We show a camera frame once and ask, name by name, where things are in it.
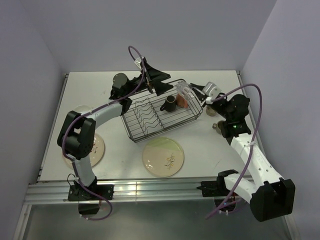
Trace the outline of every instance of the plate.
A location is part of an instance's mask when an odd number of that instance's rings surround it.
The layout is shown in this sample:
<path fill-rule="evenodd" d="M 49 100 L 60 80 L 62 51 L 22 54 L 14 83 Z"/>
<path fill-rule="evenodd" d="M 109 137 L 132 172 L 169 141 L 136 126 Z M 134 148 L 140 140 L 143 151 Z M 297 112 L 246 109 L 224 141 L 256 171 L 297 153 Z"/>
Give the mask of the plate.
<path fill-rule="evenodd" d="M 158 137 L 149 141 L 142 153 L 145 168 L 156 177 L 170 177 L 176 174 L 184 163 L 185 155 L 176 141 Z"/>
<path fill-rule="evenodd" d="M 99 134 L 95 133 L 94 140 L 93 140 L 93 147 L 89 154 L 91 167 L 97 165 L 97 163 L 104 156 L 104 153 L 105 153 L 105 142 Z M 72 162 L 69 159 L 65 158 L 63 155 L 62 157 L 64 159 L 65 164 L 69 168 L 73 169 Z"/>

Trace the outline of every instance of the mug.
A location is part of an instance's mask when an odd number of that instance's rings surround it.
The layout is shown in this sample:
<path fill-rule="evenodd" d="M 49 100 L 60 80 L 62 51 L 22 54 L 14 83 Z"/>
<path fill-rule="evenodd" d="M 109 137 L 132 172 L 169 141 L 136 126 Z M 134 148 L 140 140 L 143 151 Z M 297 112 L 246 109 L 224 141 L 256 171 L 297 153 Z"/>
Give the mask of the mug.
<path fill-rule="evenodd" d="M 160 107 L 160 111 L 166 110 L 167 112 L 173 112 L 176 110 L 176 99 L 174 96 L 167 96 L 164 104 Z"/>

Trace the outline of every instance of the white table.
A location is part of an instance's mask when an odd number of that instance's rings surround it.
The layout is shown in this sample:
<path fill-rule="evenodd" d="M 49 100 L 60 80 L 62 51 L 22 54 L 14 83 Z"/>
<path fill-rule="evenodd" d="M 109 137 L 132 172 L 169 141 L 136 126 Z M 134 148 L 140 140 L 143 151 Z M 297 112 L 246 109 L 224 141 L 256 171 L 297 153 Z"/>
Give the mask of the white table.
<path fill-rule="evenodd" d="M 188 83 L 204 85 L 208 81 L 217 84 L 223 92 L 239 87 L 236 71 L 164 71 L 172 80 L 184 79 Z M 62 150 L 57 145 L 58 134 L 67 113 L 77 106 L 98 107 L 104 104 L 112 88 L 112 79 L 118 72 L 71 72 L 68 76 L 49 139 L 47 151 L 43 158 L 40 181 L 65 181 L 73 171 L 67 167 L 62 157 Z M 129 79 L 137 77 L 137 71 L 122 71 Z M 191 123 L 164 132 L 165 136 L 176 140 L 183 148 L 185 158 L 180 171 L 171 178 L 215 177 L 219 172 L 229 169 L 242 171 L 244 163 L 227 141 L 214 129 L 213 123 L 223 118 L 202 115 Z M 252 121 L 246 117 L 247 124 L 253 130 Z M 137 180 L 154 179 L 142 164 L 142 151 L 148 138 L 134 143 L 128 138 L 120 117 L 114 118 L 100 126 L 96 132 L 105 143 L 102 160 L 93 167 L 99 180 Z"/>

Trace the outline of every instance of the gray wall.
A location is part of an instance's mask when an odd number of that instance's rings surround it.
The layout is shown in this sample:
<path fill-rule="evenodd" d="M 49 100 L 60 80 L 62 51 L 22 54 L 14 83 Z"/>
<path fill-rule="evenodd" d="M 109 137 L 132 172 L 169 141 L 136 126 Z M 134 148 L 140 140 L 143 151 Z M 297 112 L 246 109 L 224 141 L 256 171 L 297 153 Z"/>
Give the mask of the gray wall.
<path fill-rule="evenodd" d="M 320 1 L 278 0 L 242 72 L 263 94 L 260 135 L 270 162 L 296 186 L 302 239 L 319 239 Z M 249 91 L 256 116 L 258 98 Z"/>
<path fill-rule="evenodd" d="M 34 182 L 63 76 L 18 0 L 0 1 L 0 233 L 11 239 Z"/>
<path fill-rule="evenodd" d="M 276 0 L 21 0 L 63 69 L 240 70 Z"/>

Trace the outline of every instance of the purple cable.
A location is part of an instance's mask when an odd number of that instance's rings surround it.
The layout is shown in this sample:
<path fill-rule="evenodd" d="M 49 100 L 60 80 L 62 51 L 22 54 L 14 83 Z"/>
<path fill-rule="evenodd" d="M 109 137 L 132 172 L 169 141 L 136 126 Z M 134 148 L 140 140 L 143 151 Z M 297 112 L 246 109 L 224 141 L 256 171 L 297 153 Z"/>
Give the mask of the purple cable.
<path fill-rule="evenodd" d="M 255 129 L 253 131 L 253 135 L 252 135 L 252 139 L 251 139 L 251 142 L 253 142 L 256 138 L 256 135 L 257 135 L 257 132 L 258 132 L 258 127 L 260 125 L 260 120 L 261 120 L 261 115 L 262 115 L 262 94 L 261 94 L 261 90 L 260 88 L 254 84 L 254 83 L 248 83 L 248 84 L 245 84 L 245 85 L 242 85 L 242 86 L 239 86 L 235 89 L 233 89 L 232 91 L 228 92 L 227 94 L 225 95 L 222 95 L 221 97 L 218 97 L 214 100 L 215 101 L 219 101 L 223 98 L 225 98 L 226 96 L 230 95 L 230 94 L 233 94 L 235 91 L 238 91 L 240 89 L 243 89 L 243 88 L 246 88 L 246 87 L 249 87 L 249 86 L 252 86 L 252 87 L 255 87 L 259 93 L 259 103 L 260 103 L 260 108 L 259 108 L 259 115 L 258 115 L 258 119 L 256 121 L 256 126 L 255 126 Z M 234 186 L 231 188 L 229 194 L 225 197 L 225 199 L 220 203 L 220 205 L 215 208 L 213 211 L 211 211 L 210 213 L 208 213 L 208 215 L 205 217 L 205 219 L 209 219 L 211 218 L 213 215 L 215 215 L 220 209 L 222 209 L 223 207 L 225 207 L 225 203 L 228 201 L 228 199 L 231 197 L 231 195 L 234 193 L 235 189 L 237 188 L 237 186 L 239 185 L 241 179 L 243 178 L 243 176 L 245 175 L 245 172 L 247 171 L 248 167 L 249 167 L 249 164 L 250 164 L 250 161 L 251 161 L 251 158 L 252 158 L 252 154 L 253 154 L 253 150 L 254 150 L 254 146 L 251 145 L 250 146 L 250 152 L 249 152 L 249 157 L 248 157 L 248 161 L 246 162 L 239 178 L 236 180 Z"/>
<path fill-rule="evenodd" d="M 64 156 L 65 158 L 73 161 L 72 158 L 71 158 L 71 157 L 68 157 L 67 154 L 66 154 L 66 140 L 67 140 L 67 136 L 68 136 L 70 130 L 73 128 L 73 126 L 75 125 L 75 123 L 76 123 L 79 119 L 84 118 L 84 117 L 87 117 L 87 116 L 89 116 L 89 115 L 91 115 L 91 114 L 94 114 L 94 113 L 96 113 L 97 111 L 99 111 L 99 110 L 101 110 L 101 109 L 103 109 L 103 108 L 105 108 L 105 107 L 107 107 L 107 106 L 109 106 L 109 105 L 111 105 L 111 104 L 114 104 L 114 103 L 119 102 L 119 101 L 121 101 L 121 100 L 123 100 L 123 99 L 125 99 L 125 98 L 130 97 L 130 96 L 133 95 L 133 94 L 139 89 L 139 87 L 141 86 L 141 84 L 142 84 L 142 82 L 143 82 L 143 80 L 144 80 L 144 77 L 145 77 L 145 62 L 143 61 L 143 58 L 142 58 L 142 55 L 140 54 L 140 52 L 139 52 L 135 47 L 129 46 L 129 47 L 128 47 L 128 50 L 129 50 L 130 56 L 133 58 L 133 60 L 135 60 L 135 58 L 134 58 L 133 54 L 131 53 L 131 49 L 133 49 L 133 50 L 138 54 L 138 56 L 142 59 L 142 61 L 141 61 L 141 63 L 142 63 L 142 75 L 141 75 L 141 80 L 140 80 L 139 84 L 136 86 L 136 88 L 135 88 L 132 92 L 130 92 L 130 93 L 127 94 L 126 96 L 120 97 L 120 98 L 115 99 L 115 100 L 113 100 L 113 101 L 111 101 L 111 102 L 109 102 L 109 103 L 106 103 L 106 104 L 104 104 L 104 105 L 102 105 L 102 106 L 99 106 L 99 107 L 97 107 L 96 109 L 92 110 L 92 112 L 87 112 L 87 113 L 85 113 L 85 114 L 83 114 L 83 115 L 78 116 L 75 120 L 73 120 L 73 122 L 72 122 L 72 123 L 69 125 L 69 127 L 67 128 L 67 130 L 66 130 L 66 132 L 65 132 L 65 135 L 64 135 L 64 137 L 63 137 L 63 139 L 62 139 L 62 154 L 63 154 L 63 156 Z M 111 212 L 112 212 L 112 210 L 113 210 L 113 207 L 112 207 L 111 202 L 109 202 L 109 201 L 108 201 L 106 198 L 104 198 L 103 196 L 100 196 L 100 195 L 94 193 L 93 191 L 90 191 L 88 188 L 85 187 L 85 185 L 83 184 L 83 182 L 82 182 L 82 181 L 80 180 L 80 178 L 79 178 L 79 174 L 78 174 L 78 171 L 77 171 L 77 168 L 76 168 L 76 165 L 75 165 L 75 162 L 74 162 L 74 161 L 72 162 L 72 167 L 73 167 L 75 176 L 78 178 L 77 180 L 78 180 L 80 186 L 81 186 L 85 191 L 87 191 L 88 193 L 90 193 L 91 195 L 96 196 L 97 198 L 100 198 L 101 200 L 107 202 L 107 203 L 109 204 L 109 206 L 110 206 L 110 211 L 109 211 L 109 213 L 108 213 L 106 216 L 103 216 L 103 217 L 100 217 L 100 218 L 92 218 L 92 217 L 85 217 L 85 216 L 82 216 L 82 217 L 85 218 L 85 219 L 87 219 L 87 220 L 91 220 L 91 221 L 99 221 L 99 220 L 103 220 L 103 219 L 106 219 L 107 217 L 109 217 L 110 214 L 111 214 Z"/>

